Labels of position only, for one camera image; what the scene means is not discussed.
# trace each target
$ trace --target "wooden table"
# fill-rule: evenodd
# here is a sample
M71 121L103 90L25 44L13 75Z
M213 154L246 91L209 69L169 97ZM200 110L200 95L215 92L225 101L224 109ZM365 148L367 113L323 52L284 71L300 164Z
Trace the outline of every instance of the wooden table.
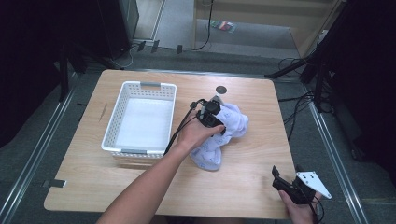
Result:
M143 171L118 166L101 149L107 124L126 80L177 85L173 130L193 101L210 99L219 85L228 91L226 103L238 105L249 117L247 133L222 147L216 172L198 168L188 157L167 191L158 215L204 217L287 218L284 204L272 187L272 167L291 181L295 177L289 143L271 80L106 70L101 75L56 179L64 188L51 188L45 207L55 211L103 212Z

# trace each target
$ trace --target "light blue towel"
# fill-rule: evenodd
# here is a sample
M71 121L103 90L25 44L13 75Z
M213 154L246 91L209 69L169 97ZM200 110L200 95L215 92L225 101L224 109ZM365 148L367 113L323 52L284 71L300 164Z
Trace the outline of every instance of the light blue towel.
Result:
M248 128L248 117L241 113L238 106L232 104L221 105L216 118L226 127L224 135L215 134L190 153L190 157L198 167L217 171L221 166L221 146L228 144L233 137L243 136Z

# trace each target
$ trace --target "human arm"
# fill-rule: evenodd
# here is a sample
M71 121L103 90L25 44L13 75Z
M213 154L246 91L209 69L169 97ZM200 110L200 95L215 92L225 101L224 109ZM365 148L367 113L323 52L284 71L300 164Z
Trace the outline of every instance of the human arm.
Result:
M224 126L206 128L191 113L169 152L134 180L107 208L97 223L149 223L160 206L178 167L190 152Z
M309 204L296 204L294 203L288 193L280 190L279 196L288 209L288 213L293 224L312 224L314 222L314 214ZM312 206L317 208L318 200L320 200L320 193L316 193Z

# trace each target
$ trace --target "hand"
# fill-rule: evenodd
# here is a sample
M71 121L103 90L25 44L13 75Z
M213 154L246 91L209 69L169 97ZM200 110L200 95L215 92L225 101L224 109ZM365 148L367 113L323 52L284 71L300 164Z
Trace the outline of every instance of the hand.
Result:
M206 128L195 117L196 113L196 111L191 111L186 119L187 124L181 130L177 140L177 144L183 145L189 152L199 147L208 137L224 130L224 125Z
M288 209L288 213L293 224L314 223L314 214L312 213L309 204L295 204L285 191L280 190L278 193L283 203L286 205L286 208ZM316 210L318 200L321 198L320 193L317 192L315 197L316 198L314 198L312 206Z

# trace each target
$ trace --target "forearm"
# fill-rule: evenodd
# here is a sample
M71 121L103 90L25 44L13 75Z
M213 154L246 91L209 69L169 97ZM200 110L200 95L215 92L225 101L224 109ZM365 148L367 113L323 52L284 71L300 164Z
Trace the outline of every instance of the forearm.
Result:
M175 145L139 176L102 214L98 223L149 223L169 188L179 165L188 155Z

